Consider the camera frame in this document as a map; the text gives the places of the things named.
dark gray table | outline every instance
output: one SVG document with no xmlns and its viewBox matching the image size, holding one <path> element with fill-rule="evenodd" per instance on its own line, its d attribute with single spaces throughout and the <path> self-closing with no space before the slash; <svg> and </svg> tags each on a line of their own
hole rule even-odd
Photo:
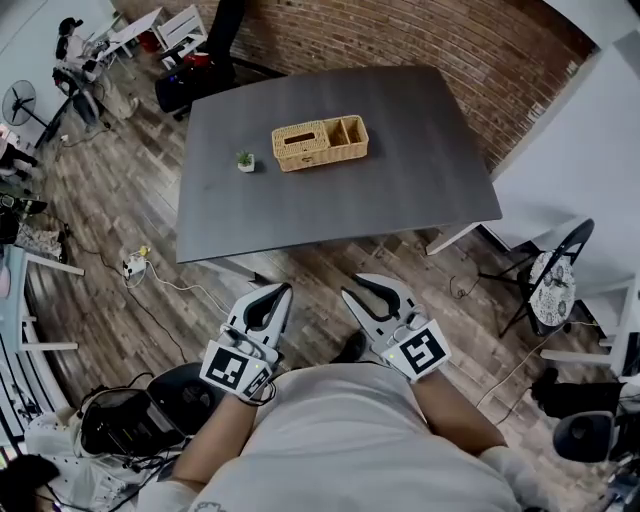
<svg viewBox="0 0 640 512">
<path fill-rule="evenodd" d="M 364 119 L 367 157 L 280 170 L 274 129 L 350 114 Z M 239 151 L 255 154 L 254 173 L 237 169 Z M 435 68 L 295 75 L 193 104 L 178 262 L 500 217 L 473 132 Z"/>
</svg>

white wall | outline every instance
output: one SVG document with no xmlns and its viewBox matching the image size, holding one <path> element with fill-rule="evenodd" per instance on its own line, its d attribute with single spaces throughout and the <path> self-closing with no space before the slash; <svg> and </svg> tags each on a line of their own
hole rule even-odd
<svg viewBox="0 0 640 512">
<path fill-rule="evenodd" d="M 609 46 L 640 25 L 627 0 L 545 0 L 571 20 L 600 48 Z"/>
<path fill-rule="evenodd" d="M 576 278 L 605 284 L 640 270 L 640 33 L 603 50 L 584 71 L 560 108 L 540 119 L 544 129 L 501 166 L 494 187 L 504 217 L 486 226 L 514 247 L 591 217 L 596 227 Z"/>
<path fill-rule="evenodd" d="M 28 80 L 36 90 L 35 113 L 50 121 L 65 101 L 51 78 L 58 25 L 67 17 L 81 18 L 84 25 L 78 33 L 88 36 L 110 19 L 110 4 L 107 0 L 0 0 L 0 7 L 0 98 L 14 82 Z M 33 119 L 11 129 L 20 135 L 23 146 L 26 141 L 35 144 L 44 130 Z"/>
</svg>

white table leg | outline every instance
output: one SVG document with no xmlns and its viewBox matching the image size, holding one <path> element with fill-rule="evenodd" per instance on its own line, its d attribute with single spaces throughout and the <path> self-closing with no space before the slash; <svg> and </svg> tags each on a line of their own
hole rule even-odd
<svg viewBox="0 0 640 512">
<path fill-rule="evenodd" d="M 587 354 L 584 352 L 545 349 L 540 353 L 540 357 L 542 359 L 550 359 L 551 361 L 560 361 L 563 363 L 611 364 L 611 356 L 609 354 Z"/>
<path fill-rule="evenodd" d="M 78 350 L 77 343 L 22 343 L 20 350 L 25 352 L 47 352 L 51 350 Z"/>
<path fill-rule="evenodd" d="M 48 258 L 43 258 L 42 256 L 38 256 L 37 254 L 31 254 L 29 252 L 25 253 L 25 257 L 28 262 L 37 263 L 38 265 L 44 265 L 45 267 L 55 268 L 56 270 L 62 270 L 63 272 L 69 272 L 70 274 L 76 274 L 79 276 L 84 276 L 84 269 L 78 267 L 72 267 L 71 265 L 65 265 L 63 263 L 59 263 L 57 261 L 50 260 Z"/>
<path fill-rule="evenodd" d="M 233 274 L 238 274 L 239 276 L 246 277 L 249 281 L 255 281 L 258 277 L 258 274 L 254 271 L 249 270 L 242 265 L 238 265 L 227 258 L 214 258 L 211 260 L 197 261 L 196 263 L 215 272 L 231 272 Z"/>
<path fill-rule="evenodd" d="M 479 224 L 479 222 L 472 222 L 471 224 L 458 224 L 445 228 L 433 242 L 427 245 L 427 256 L 438 254 L 442 249 L 449 247 L 453 242 L 458 240 L 458 238 L 462 238 L 469 231 L 473 231 Z"/>
</svg>

chair leg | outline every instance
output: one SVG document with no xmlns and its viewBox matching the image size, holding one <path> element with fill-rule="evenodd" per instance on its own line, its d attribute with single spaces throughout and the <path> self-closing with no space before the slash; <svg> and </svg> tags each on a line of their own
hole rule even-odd
<svg viewBox="0 0 640 512">
<path fill-rule="evenodd" d="M 502 272 L 500 272 L 498 274 L 498 276 L 503 276 L 505 274 L 508 274 L 509 272 L 511 272 L 514 268 L 519 267 L 520 265 L 522 265 L 523 263 L 526 263 L 527 261 L 529 261 L 531 258 L 535 258 L 537 256 L 537 254 L 530 254 L 529 256 L 527 256 L 525 259 L 519 261 L 518 263 L 514 263 L 513 265 L 511 265 L 508 269 L 503 270 Z"/>
<path fill-rule="evenodd" d="M 509 279 L 508 277 L 501 277 L 501 276 L 493 276 L 491 274 L 485 274 L 483 272 L 478 272 L 478 277 L 479 278 L 484 278 L 484 279 L 492 279 L 493 281 L 500 281 L 502 283 L 507 283 L 507 284 L 519 284 L 518 281 L 516 281 L 515 279 Z"/>
<path fill-rule="evenodd" d="M 527 316 L 527 312 L 525 311 L 524 314 L 520 315 L 520 312 L 524 309 L 525 307 L 525 303 L 523 302 L 520 307 L 518 308 L 518 311 L 516 311 L 516 314 L 513 315 L 513 317 L 511 317 L 511 320 L 509 320 L 509 323 L 507 324 L 507 326 L 502 330 L 502 332 L 498 335 L 498 338 L 502 339 L 504 337 L 504 335 L 507 333 L 507 331 L 509 329 L 511 329 L 511 327 L 513 327 L 515 324 L 517 324 L 520 320 L 522 320 L 525 316 Z"/>
</svg>

wicker basket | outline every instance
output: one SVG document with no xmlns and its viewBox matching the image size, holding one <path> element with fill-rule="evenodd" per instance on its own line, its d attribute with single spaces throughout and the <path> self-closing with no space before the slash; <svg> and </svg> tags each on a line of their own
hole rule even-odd
<svg viewBox="0 0 640 512">
<path fill-rule="evenodd" d="M 271 139 L 273 154 L 283 172 L 362 158 L 366 156 L 369 144 L 369 135 L 360 116 L 278 128 Z"/>
</svg>

